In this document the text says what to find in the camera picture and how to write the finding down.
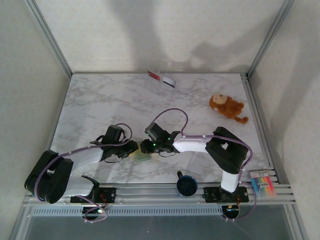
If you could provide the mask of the red and white packet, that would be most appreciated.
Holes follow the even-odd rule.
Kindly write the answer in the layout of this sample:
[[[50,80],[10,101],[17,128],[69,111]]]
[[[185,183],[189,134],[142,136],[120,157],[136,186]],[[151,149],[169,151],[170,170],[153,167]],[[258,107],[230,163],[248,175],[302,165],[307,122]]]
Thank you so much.
[[[160,81],[150,77],[148,75],[148,71],[151,71],[157,75],[160,76]],[[159,71],[155,71],[155,70],[148,70],[144,79],[144,86],[152,92],[158,93],[160,91],[171,91],[171,90],[175,90],[177,89],[177,87],[180,85],[181,80],[175,76],[173,73],[169,73],[169,72],[159,72]],[[176,81],[176,86],[175,88],[172,88],[171,86],[165,84],[163,82],[163,76],[167,76],[170,77],[172,79],[174,79]]]

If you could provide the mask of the rainbow striped card packet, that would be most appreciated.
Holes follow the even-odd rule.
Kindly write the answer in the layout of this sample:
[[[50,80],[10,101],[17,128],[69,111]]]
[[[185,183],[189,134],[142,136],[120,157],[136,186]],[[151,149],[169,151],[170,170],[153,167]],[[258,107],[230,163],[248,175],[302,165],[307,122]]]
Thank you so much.
[[[277,193],[267,169],[250,170],[250,181],[258,199],[273,199]]]

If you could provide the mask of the brown monkey plush toy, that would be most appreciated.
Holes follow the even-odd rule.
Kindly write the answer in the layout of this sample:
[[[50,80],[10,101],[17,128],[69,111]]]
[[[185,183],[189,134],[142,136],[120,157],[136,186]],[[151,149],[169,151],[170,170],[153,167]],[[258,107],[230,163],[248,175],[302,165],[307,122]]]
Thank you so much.
[[[232,97],[224,94],[214,94],[209,100],[209,106],[225,116],[228,119],[235,120],[238,123],[246,124],[249,120],[247,116],[239,117],[245,104],[234,100]]]

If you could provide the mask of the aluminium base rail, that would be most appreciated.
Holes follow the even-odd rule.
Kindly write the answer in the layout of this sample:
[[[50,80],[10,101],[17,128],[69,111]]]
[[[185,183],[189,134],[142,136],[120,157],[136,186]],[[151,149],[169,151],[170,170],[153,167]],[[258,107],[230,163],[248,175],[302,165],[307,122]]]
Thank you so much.
[[[116,188],[114,206],[204,206],[205,187],[217,187],[217,183],[199,183],[196,193],[190,197],[179,195],[175,183],[114,183],[101,184],[102,188]],[[295,205],[296,199],[289,184],[274,184],[277,196],[254,199],[254,191],[247,189],[248,202],[241,206]]]

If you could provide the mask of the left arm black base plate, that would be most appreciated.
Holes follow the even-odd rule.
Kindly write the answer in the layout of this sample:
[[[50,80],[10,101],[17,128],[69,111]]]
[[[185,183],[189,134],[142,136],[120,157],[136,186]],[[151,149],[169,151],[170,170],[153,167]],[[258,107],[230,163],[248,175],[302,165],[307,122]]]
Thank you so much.
[[[113,204],[116,199],[116,190],[115,187],[100,187],[86,197],[97,204]]]

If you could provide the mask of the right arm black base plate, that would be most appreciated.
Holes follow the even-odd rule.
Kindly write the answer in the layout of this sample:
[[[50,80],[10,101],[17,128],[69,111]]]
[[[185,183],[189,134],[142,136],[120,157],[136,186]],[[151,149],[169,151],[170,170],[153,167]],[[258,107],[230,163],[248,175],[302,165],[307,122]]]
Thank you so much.
[[[248,203],[247,188],[239,186],[235,192],[230,193],[221,187],[205,187],[202,198],[206,203]]]

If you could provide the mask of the aluminium side rail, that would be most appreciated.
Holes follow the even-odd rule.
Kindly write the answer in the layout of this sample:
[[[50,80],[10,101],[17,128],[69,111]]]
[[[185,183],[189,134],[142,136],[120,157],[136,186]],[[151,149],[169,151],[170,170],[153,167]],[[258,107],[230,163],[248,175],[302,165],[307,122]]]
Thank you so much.
[[[240,77],[241,77],[241,81],[242,81],[243,88],[245,91],[245,95],[248,100],[248,104],[249,104],[252,118],[254,121],[254,125],[255,125],[255,128],[257,131],[257,135],[258,135],[258,139],[259,139],[259,143],[260,143],[260,146],[262,149],[263,156],[267,160],[269,168],[275,172],[274,175],[275,175],[276,180],[274,182],[279,185],[279,184],[281,184],[281,181],[279,180],[278,173],[274,167],[274,162],[273,162],[273,157],[271,154],[270,145],[267,140],[266,131],[263,126],[263,121],[262,121],[261,114],[258,109],[257,101],[254,97],[254,93],[253,93],[251,84],[247,78],[246,73],[241,73]]]

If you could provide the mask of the aluminium frame post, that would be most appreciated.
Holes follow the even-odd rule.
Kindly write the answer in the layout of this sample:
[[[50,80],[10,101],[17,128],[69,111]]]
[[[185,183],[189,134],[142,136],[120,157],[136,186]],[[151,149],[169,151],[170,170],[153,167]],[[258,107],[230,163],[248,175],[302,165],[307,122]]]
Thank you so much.
[[[65,58],[56,38],[54,37],[44,15],[42,14],[36,0],[23,0],[26,7],[30,11],[31,15],[33,16],[35,22],[39,25],[41,31],[44,34],[44,38],[52,48],[54,54],[56,55],[60,65],[62,66],[62,69],[66,73],[69,79],[73,76],[73,71]]]
[[[272,41],[276,37],[278,31],[280,30],[283,22],[285,21],[294,3],[295,3],[295,0],[283,0],[283,3],[279,11],[277,12],[275,18],[273,19],[264,40],[262,41],[249,69],[246,72],[246,78],[248,81],[250,81],[255,71],[257,70],[258,66],[260,65],[263,57],[267,53]]]

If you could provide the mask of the aluminium frame leg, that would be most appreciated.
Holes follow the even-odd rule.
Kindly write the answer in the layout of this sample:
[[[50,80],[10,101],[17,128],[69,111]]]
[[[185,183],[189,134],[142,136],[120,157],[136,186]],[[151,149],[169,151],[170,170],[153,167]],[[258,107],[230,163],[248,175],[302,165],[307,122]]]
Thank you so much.
[[[25,240],[32,219],[32,210],[32,206],[21,206],[9,240]]]
[[[298,207],[293,204],[283,206],[293,240],[309,240]]]

